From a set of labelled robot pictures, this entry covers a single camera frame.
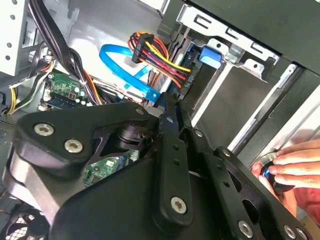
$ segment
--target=black cable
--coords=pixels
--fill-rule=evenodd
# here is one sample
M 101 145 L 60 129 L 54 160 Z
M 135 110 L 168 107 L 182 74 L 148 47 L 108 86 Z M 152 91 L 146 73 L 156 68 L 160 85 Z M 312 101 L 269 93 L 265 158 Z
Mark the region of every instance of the black cable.
M 26 77 L 27 79 L 32 78 L 36 74 L 36 71 L 38 68 L 38 63 L 41 58 L 41 51 L 42 51 L 42 48 L 44 47 L 44 45 L 45 45 L 45 41 L 42 41 L 39 44 L 38 48 L 36 49 L 34 56 L 33 56 L 33 59 L 32 59 L 31 66 L 30 66 L 30 72 L 29 72 L 28 76 Z
M 35 79 L 34 79 L 34 82 L 33 82 L 33 85 L 32 85 L 32 88 L 29 92 L 29 94 L 26 96 L 25 99 L 23 99 L 21 102 L 19 102 L 15 108 L 20 108 L 21 106 L 23 106 L 25 103 L 27 103 L 30 99 L 32 99 L 32 96 L 34 94 L 34 92 L 37 90 L 37 85 L 40 81 L 40 79 L 46 74 L 46 72 L 42 72 L 42 73 L 39 73 Z
M 90 82 L 87 81 L 80 55 L 67 45 L 57 24 L 51 17 L 43 0 L 30 0 L 29 9 L 35 24 L 48 46 L 63 68 L 85 88 L 91 103 L 98 105 L 100 100 Z

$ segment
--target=red wire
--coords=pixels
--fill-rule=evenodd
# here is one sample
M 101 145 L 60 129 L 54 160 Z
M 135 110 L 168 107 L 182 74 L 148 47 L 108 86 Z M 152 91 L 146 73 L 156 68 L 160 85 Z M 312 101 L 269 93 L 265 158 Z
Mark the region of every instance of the red wire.
M 166 69 L 167 71 L 169 71 L 171 74 L 176 75 L 177 77 L 181 78 L 182 80 L 186 80 L 186 77 L 183 76 L 182 74 L 176 72 L 174 69 L 168 67 L 167 65 L 165 65 L 164 63 L 162 63 L 161 61 L 159 61 L 158 59 L 156 59 L 155 57 L 153 57 L 149 52 L 147 52 L 146 50 L 142 51 L 144 54 L 146 54 L 148 56 L 148 58 L 151 58 L 154 62 L 156 62 L 158 65 L 160 65 L 162 68 Z
M 162 50 L 163 50 L 165 53 L 168 52 L 168 50 L 166 49 L 166 46 L 163 44 L 162 41 L 158 40 L 157 38 L 155 38 L 154 40 L 160 45 L 160 47 L 162 48 Z

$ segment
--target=gray metal panel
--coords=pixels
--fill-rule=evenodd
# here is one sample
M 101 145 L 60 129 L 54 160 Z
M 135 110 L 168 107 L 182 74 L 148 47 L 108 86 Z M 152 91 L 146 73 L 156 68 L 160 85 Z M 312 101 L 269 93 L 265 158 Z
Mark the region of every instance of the gray metal panel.
M 245 70 L 230 71 L 200 119 L 214 148 L 232 142 L 271 88 Z
M 25 32 L 27 0 L 1 1 L 0 72 L 15 76 L 19 72 Z
M 309 70 L 304 71 L 269 118 L 249 140 L 238 158 L 249 165 L 319 85 L 319 75 Z

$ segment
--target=fingernail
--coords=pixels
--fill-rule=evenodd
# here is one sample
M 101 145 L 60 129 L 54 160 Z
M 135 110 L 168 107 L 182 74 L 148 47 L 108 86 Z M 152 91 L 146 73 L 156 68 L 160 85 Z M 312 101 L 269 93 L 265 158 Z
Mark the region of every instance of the fingernail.
M 273 160 L 273 164 L 277 165 L 280 162 L 281 158 L 277 157 L 276 159 Z
M 253 166 L 252 166 L 252 169 L 253 169 L 253 170 L 258 170 L 258 168 L 259 168 L 259 166 L 258 166 L 257 163 L 253 164 Z
M 269 173 L 271 174 L 277 174 L 277 168 L 275 166 L 270 166 L 269 167 Z
M 284 178 L 283 176 L 281 176 L 281 175 L 276 175 L 276 176 L 274 176 L 274 180 L 275 180 L 277 183 L 282 184 L 282 183 L 284 183 L 285 178 Z

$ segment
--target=wire bundle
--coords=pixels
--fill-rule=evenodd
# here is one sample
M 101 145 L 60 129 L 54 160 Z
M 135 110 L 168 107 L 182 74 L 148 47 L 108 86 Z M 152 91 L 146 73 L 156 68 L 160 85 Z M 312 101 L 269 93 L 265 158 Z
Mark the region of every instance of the wire bundle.
M 134 53 L 137 48 L 141 34 L 144 34 L 144 32 L 135 32 L 130 36 L 128 46 L 132 53 Z M 166 46 L 159 38 L 154 37 L 153 42 L 145 42 L 139 60 L 143 63 L 151 65 L 159 73 L 170 78 L 178 86 L 178 88 L 181 88 L 191 70 L 189 68 L 174 64 L 169 60 L 169 57 L 170 56 Z M 152 87 L 158 76 L 158 73 L 154 76 L 151 82 Z
M 93 79 L 84 70 L 80 55 L 68 47 L 43 0 L 30 0 L 28 7 L 45 44 L 63 68 L 83 85 L 91 103 L 93 105 L 106 103 L 98 94 Z
M 17 103 L 18 100 L 18 86 L 12 85 L 10 86 L 10 91 L 11 91 L 11 105 L 8 111 L 6 112 L 7 115 L 11 115 L 15 113 L 17 110 L 22 109 L 23 107 L 27 106 L 28 104 L 31 103 L 31 101 L 35 98 L 37 95 L 39 89 L 44 83 L 44 80 L 47 78 L 47 76 L 52 72 L 52 70 L 55 67 L 55 62 L 52 61 L 48 67 L 43 69 L 43 72 L 40 72 L 32 85 L 31 91 L 28 94 L 28 96 L 22 100 L 21 102 Z

